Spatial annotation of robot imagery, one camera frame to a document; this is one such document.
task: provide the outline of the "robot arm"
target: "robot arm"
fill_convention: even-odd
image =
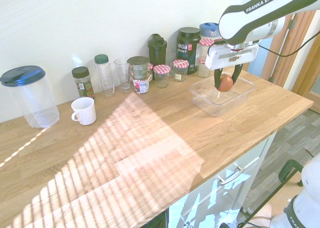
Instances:
[[[220,86],[218,76],[224,67],[235,66],[232,79],[236,82],[242,64],[256,58],[259,40],[277,35],[286,15],[319,9],[320,0],[231,0],[219,21],[224,41],[209,49],[205,61],[210,70],[215,70],[215,87]]]
[[[219,32],[233,46],[257,41],[266,37],[253,35],[254,29],[289,14],[319,9],[320,0],[249,0],[244,4],[231,5],[224,11],[219,21]],[[275,30],[269,28],[267,37],[275,36]]]

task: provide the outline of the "white robot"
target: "white robot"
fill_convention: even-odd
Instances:
[[[303,190],[276,215],[270,228],[319,228],[320,227],[320,153],[303,169]]]
[[[231,0],[219,21],[221,40],[208,50],[205,65],[214,70],[215,87],[220,86],[224,67],[235,66],[233,83],[244,63],[252,62],[261,39],[274,37],[285,24],[284,16],[320,9],[320,0]],[[320,228],[320,154],[302,170],[301,193],[275,216],[271,228]]]
[[[235,66],[233,83],[244,63],[252,62],[261,39],[274,37],[285,24],[286,15],[320,9],[320,0],[231,0],[219,21],[221,40],[208,50],[205,65],[214,70],[215,87],[220,86],[224,67]]]

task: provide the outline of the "cable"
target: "cable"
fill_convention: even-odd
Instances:
[[[262,228],[261,226],[258,226],[258,225],[256,225],[256,224],[253,224],[253,223],[251,223],[251,222],[241,222],[239,225],[241,225],[241,224],[249,224],[249,225],[254,226],[254,227]]]
[[[316,37],[317,35],[319,35],[319,34],[320,34],[320,31],[318,31],[314,36],[312,36],[312,37],[311,37],[310,39],[308,39],[305,43],[303,43],[303,45],[300,46],[299,49],[297,49],[296,51],[294,51],[294,52],[291,53],[291,54],[286,54],[286,55],[278,54],[278,53],[276,53],[276,52],[274,52],[274,51],[272,51],[272,50],[269,50],[268,48],[263,47],[262,45],[259,45],[259,44],[258,44],[258,46],[261,47],[262,49],[265,49],[265,50],[273,53],[273,54],[276,54],[277,56],[280,56],[280,57],[289,57],[289,56],[292,56],[293,54],[297,53],[298,51],[300,51],[302,47],[304,47],[309,41],[311,41],[313,38],[315,38],[315,37]]]

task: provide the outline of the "white mug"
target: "white mug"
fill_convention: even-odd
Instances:
[[[96,121],[95,100],[90,97],[81,97],[71,104],[74,113],[71,119],[81,125],[90,125]]]

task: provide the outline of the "plastic storage box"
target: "plastic storage box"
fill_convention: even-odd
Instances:
[[[241,77],[237,79],[228,92],[219,92],[215,88],[214,76],[190,86],[190,91],[193,94],[192,103],[213,117],[219,117],[244,103],[254,89],[255,85],[253,83]]]

